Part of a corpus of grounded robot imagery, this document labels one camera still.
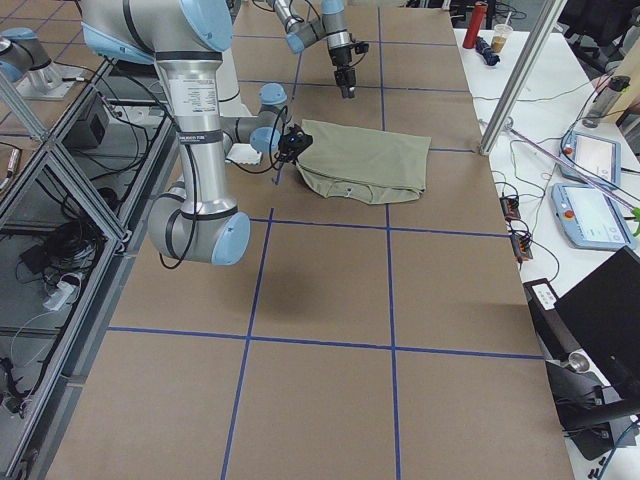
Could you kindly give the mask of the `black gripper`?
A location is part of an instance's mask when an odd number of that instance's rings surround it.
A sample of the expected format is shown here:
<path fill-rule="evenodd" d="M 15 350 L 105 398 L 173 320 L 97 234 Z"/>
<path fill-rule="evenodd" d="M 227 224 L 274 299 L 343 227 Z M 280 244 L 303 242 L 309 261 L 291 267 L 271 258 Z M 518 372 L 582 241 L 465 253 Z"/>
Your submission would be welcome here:
<path fill-rule="evenodd" d="M 355 96 L 356 70 L 351 64 L 352 54 L 366 55 L 369 51 L 368 42 L 351 42 L 336 48 L 329 49 L 332 65 L 335 67 L 334 78 L 340 86 L 343 99 Z"/>
<path fill-rule="evenodd" d="M 277 158 L 283 163 L 296 163 L 298 157 L 313 144 L 313 136 L 299 124 L 293 124 L 280 137 Z"/>

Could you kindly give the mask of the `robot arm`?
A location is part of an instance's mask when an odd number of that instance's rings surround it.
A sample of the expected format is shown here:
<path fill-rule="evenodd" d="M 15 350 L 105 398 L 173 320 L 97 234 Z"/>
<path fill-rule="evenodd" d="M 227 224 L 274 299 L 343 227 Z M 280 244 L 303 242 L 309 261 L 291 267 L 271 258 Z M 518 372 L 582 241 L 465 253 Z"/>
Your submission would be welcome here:
<path fill-rule="evenodd" d="M 82 28 L 98 55 L 155 68 L 175 123 L 182 180 L 153 203 L 148 234 L 162 256 L 178 262 L 233 265 L 244 255 L 250 219 L 226 182 L 227 152 L 247 142 L 284 162 L 313 143 L 287 120 L 278 84 L 260 91 L 256 116 L 237 117 L 236 134 L 223 129 L 216 79 L 232 45 L 233 1 L 86 1 Z"/>
<path fill-rule="evenodd" d="M 355 97 L 356 65 L 367 55 L 369 43 L 357 40 L 350 31 L 343 1 L 322 1 L 320 11 L 308 2 L 315 17 L 304 20 L 292 1 L 266 1 L 282 23 L 286 41 L 294 54 L 324 41 L 332 66 L 334 79 L 344 99 Z"/>

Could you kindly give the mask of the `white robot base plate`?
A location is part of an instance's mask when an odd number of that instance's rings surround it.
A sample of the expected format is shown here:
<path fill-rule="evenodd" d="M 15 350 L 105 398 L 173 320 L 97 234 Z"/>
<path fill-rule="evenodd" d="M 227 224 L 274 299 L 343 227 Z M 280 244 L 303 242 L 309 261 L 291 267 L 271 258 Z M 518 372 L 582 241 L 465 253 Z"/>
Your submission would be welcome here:
<path fill-rule="evenodd" d="M 239 165 L 259 165 L 262 154 L 256 151 L 250 144 L 235 143 L 226 154 L 228 163 Z"/>

